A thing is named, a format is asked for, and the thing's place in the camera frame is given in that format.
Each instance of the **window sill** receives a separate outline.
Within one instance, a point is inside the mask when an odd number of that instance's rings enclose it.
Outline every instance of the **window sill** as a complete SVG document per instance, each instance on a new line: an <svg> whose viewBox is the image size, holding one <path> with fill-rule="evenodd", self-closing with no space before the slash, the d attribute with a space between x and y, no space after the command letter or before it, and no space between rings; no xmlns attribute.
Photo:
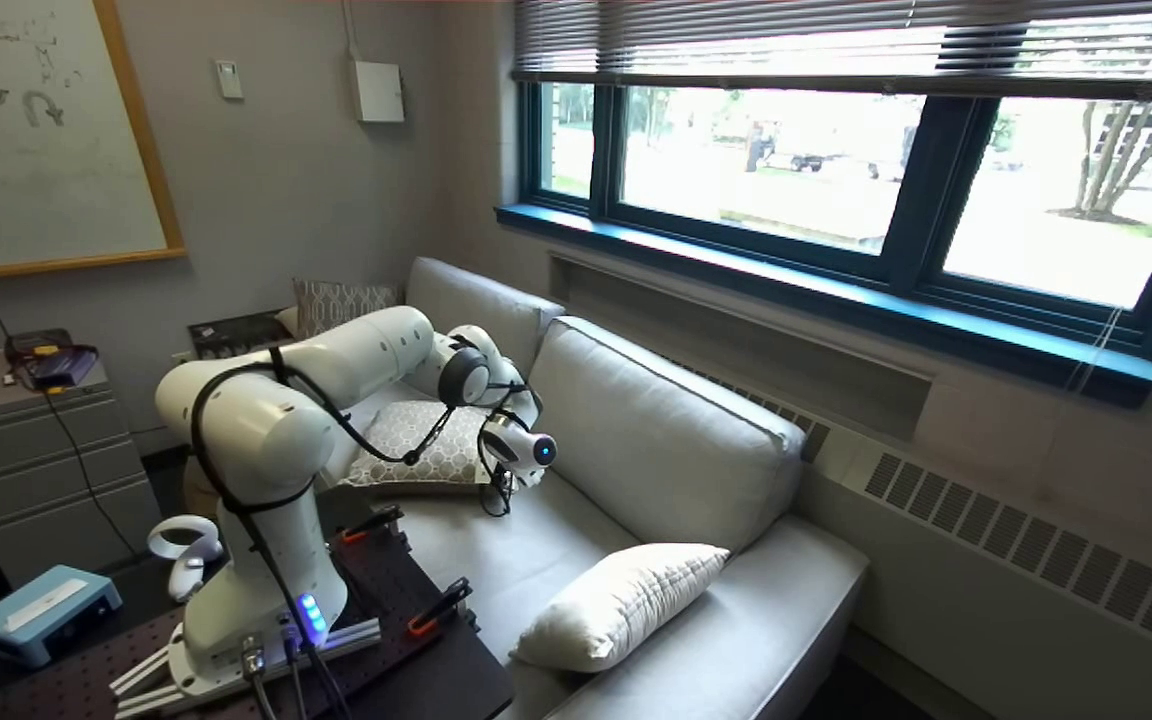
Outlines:
<svg viewBox="0 0 1152 720"><path fill-rule="evenodd" d="M844 318L854 326L871 326L882 337L898 337L958 358L975 358L989 367L1002 367L1050 387L1077 387L1079 397L1095 397L1106 402L1138 407L1152 390L1152 358L1079 345L1050 332L1033 332L1016 325L1001 325L989 314L904 300L892 290L806 277L794 269L743 259L694 245L680 245L667 237L596 225L589 214L540 206L540 205L509 205L495 206L499 225L549 233L575 245L596 245L622 259L653 259L653 269L667 269L691 277L699 285L737 286L760 300L791 305L826 318Z"/></svg>

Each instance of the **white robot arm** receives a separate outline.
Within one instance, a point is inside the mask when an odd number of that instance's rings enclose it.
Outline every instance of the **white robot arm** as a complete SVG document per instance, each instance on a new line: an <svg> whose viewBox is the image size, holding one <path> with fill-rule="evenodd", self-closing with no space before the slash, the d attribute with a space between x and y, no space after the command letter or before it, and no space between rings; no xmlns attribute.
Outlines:
<svg viewBox="0 0 1152 720"><path fill-rule="evenodd" d="M552 462L552 441L530 430L534 397L491 337L473 325L441 337L417 306L382 306L269 356L180 364L161 380L156 407L214 485L228 536L228 564L183 602L183 643L166 643L176 688L209 688L250 643L280 651L288 621L308 640L341 621L349 585L325 548L313 489L344 441L382 456L341 407L399 380L447 413L489 402L480 443L495 474L534 485ZM388 459L412 462L429 441Z"/></svg>

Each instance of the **window blinds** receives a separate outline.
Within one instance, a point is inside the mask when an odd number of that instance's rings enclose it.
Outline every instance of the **window blinds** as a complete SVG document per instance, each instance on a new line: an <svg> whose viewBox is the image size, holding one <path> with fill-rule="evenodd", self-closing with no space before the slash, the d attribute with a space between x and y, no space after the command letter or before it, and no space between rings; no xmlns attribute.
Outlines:
<svg viewBox="0 0 1152 720"><path fill-rule="evenodd" d="M1152 94L1152 0L519 0L514 72Z"/></svg>

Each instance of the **gray couch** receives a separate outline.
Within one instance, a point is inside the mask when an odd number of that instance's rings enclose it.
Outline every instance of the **gray couch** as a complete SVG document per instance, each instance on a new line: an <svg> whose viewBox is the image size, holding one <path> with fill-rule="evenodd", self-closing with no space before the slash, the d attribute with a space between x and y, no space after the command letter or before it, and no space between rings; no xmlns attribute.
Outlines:
<svg viewBox="0 0 1152 720"><path fill-rule="evenodd" d="M402 498L402 530L436 585L509 665L509 715L725 720L794 715L820 688L864 556L791 511L805 430L559 305L418 256L406 305L436 326L484 325L542 397L559 462L502 519L473 498ZM733 548L707 590L603 677L513 655L528 621L601 556L649 538Z"/></svg>

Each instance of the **window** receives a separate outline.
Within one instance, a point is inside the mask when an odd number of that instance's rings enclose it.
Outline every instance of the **window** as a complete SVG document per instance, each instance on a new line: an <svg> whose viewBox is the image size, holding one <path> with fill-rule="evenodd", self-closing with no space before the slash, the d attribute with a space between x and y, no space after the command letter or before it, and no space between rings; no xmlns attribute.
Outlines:
<svg viewBox="0 0 1152 720"><path fill-rule="evenodd" d="M1152 0L519 0L514 84L522 205L1152 364Z"/></svg>

